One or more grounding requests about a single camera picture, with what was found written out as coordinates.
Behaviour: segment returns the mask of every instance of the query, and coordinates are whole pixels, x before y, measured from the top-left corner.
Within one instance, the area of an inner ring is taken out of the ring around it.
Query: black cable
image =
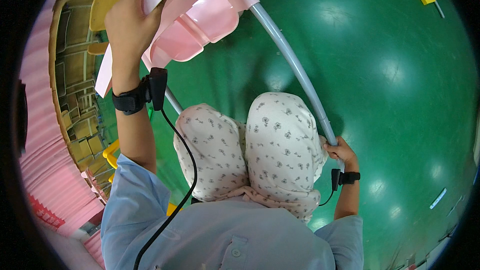
[[[152,243],[155,241],[155,239],[162,233],[162,231],[167,227],[167,225],[169,225],[169,223],[173,220],[173,218],[177,215],[177,213],[183,207],[185,202],[187,202],[187,200],[189,199],[190,195],[194,191],[195,186],[197,184],[197,164],[195,163],[194,155],[190,151],[190,148],[187,146],[187,143],[185,142],[183,137],[180,135],[178,130],[170,122],[167,115],[165,115],[165,112],[163,110],[161,110],[161,111],[162,111],[163,117],[165,117],[165,120],[168,122],[168,124],[170,124],[170,127],[175,131],[177,136],[182,141],[183,145],[185,145],[185,148],[187,149],[188,154],[190,155],[191,161],[193,163],[193,171],[194,171],[193,183],[191,184],[191,188],[187,192],[187,195],[185,195],[185,197],[183,197],[183,200],[180,202],[180,204],[177,206],[177,208],[173,211],[173,213],[170,215],[170,217],[168,219],[166,219],[165,222],[163,222],[162,226],[160,226],[160,228],[153,234],[153,236],[148,240],[148,242],[145,245],[143,245],[143,247],[140,249],[140,252],[138,253],[137,258],[135,259],[135,265],[133,267],[133,270],[138,270],[138,266],[140,265],[140,259],[142,258],[144,253],[147,251],[147,249],[150,247],[150,245],[152,245]]]
[[[330,194],[330,197],[328,197],[327,201],[325,201],[325,203],[319,204],[318,206],[321,207],[323,205],[326,205],[327,202],[330,200],[330,198],[332,198],[332,195],[333,195],[333,190],[332,190],[332,194]]]

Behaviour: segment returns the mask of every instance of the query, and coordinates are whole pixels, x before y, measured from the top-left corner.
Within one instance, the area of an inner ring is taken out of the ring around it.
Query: red banner
[[[46,224],[51,225],[55,228],[59,228],[60,226],[65,224],[64,220],[55,216],[54,213],[49,211],[38,200],[33,198],[32,195],[28,194],[28,198],[30,199],[30,204],[32,205],[33,213],[38,217],[38,219],[42,220]]]

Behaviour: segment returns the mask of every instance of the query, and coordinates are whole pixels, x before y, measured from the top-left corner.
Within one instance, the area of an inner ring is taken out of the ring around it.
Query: shirt button
[[[242,253],[238,249],[233,249],[232,250],[232,255],[236,258],[238,258]]]

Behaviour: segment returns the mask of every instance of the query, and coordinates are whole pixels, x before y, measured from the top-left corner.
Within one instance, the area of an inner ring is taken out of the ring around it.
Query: stack of pink parts
[[[143,11],[150,13],[161,0],[143,0]],[[232,33],[239,23],[239,13],[259,0],[167,0],[160,27],[142,61],[150,71],[164,68],[171,60],[185,62]],[[95,90],[105,97],[111,88],[112,52],[108,46]]]

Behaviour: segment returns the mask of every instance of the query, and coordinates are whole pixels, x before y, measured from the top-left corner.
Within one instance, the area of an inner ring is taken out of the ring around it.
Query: light blue shirt
[[[133,269],[140,249],[167,219],[170,191],[155,174],[124,155],[101,226],[107,270]],[[139,269],[361,270],[360,216],[313,233],[283,208],[241,197],[193,204],[175,216],[145,252]]]

